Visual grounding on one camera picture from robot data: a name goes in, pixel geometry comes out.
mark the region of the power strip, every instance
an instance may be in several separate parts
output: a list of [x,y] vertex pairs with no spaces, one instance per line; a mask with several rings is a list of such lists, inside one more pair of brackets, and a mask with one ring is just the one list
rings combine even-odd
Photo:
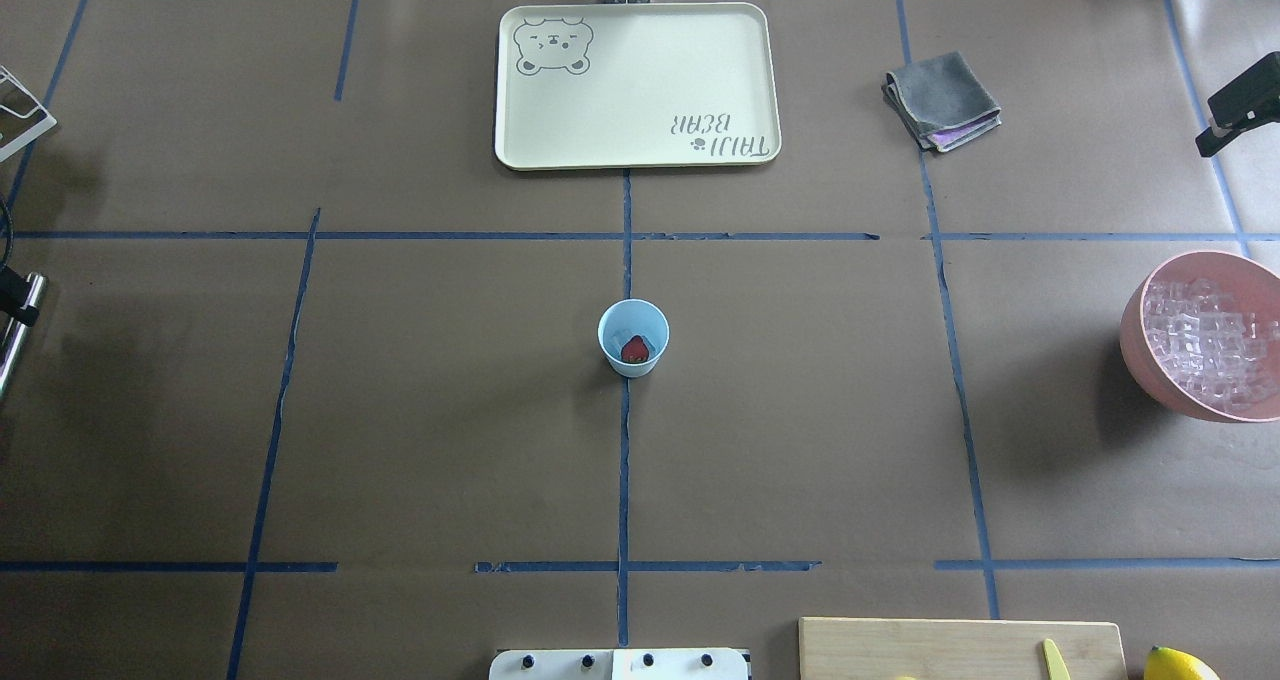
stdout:
[[489,680],[750,680],[750,654],[731,648],[503,651]]

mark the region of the bear illustration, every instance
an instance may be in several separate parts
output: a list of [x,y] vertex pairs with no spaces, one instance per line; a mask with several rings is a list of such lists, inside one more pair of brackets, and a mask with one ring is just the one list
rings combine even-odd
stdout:
[[564,19],[525,20],[515,33],[516,47],[520,47],[516,69],[525,76],[543,69],[564,69],[572,76],[581,76],[591,65],[586,59],[586,46],[594,37],[591,27],[581,19],[573,23]]

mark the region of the lemon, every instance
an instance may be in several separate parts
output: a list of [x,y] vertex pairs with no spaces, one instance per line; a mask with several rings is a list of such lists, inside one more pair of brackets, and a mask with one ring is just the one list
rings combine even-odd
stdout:
[[1156,645],[1147,653],[1142,680],[1219,680],[1219,676],[1193,654]]

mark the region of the strawberry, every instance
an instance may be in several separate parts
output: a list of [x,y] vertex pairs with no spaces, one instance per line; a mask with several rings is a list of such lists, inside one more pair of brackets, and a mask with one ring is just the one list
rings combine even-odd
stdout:
[[644,338],[640,336],[632,337],[627,341],[627,344],[622,346],[622,362],[630,362],[631,365],[639,365],[641,362],[649,361],[649,346],[644,343]]

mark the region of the table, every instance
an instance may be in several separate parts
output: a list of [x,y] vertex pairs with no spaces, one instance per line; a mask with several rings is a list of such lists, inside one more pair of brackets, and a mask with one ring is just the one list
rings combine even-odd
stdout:
[[[1116,329],[1175,252],[1280,266],[1280,131],[1193,143],[1280,5],[753,0],[776,161],[509,172],[498,19],[590,1],[0,0],[60,122],[0,166],[51,280],[0,411],[0,674],[705,644],[772,680],[801,615],[1277,665],[1276,429],[1162,410]],[[920,156],[879,85],[950,50],[1005,124]],[[593,337],[625,296],[672,325],[631,383]]]

